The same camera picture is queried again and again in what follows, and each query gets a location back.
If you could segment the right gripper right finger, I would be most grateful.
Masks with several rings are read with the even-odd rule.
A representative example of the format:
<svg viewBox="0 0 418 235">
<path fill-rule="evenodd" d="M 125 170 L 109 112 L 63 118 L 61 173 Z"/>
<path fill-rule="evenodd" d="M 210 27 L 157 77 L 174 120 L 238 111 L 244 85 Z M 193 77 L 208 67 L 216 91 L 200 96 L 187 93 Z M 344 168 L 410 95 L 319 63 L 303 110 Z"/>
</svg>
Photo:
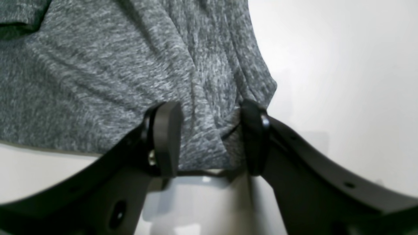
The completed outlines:
<svg viewBox="0 0 418 235">
<path fill-rule="evenodd" d="M 416 235 L 417 198 L 328 159 L 253 100 L 241 103 L 247 169 L 273 189 L 289 235 Z"/>
</svg>

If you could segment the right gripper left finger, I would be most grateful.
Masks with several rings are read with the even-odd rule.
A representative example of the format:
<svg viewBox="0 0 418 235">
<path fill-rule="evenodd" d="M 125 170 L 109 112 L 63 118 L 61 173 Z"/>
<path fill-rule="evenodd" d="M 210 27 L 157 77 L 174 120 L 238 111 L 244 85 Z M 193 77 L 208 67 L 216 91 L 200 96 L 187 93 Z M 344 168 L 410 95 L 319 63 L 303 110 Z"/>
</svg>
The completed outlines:
<svg viewBox="0 0 418 235">
<path fill-rule="evenodd" d="M 182 107 L 163 102 L 91 165 L 1 205 L 2 235 L 133 235 L 153 178 L 177 176 Z"/>
</svg>

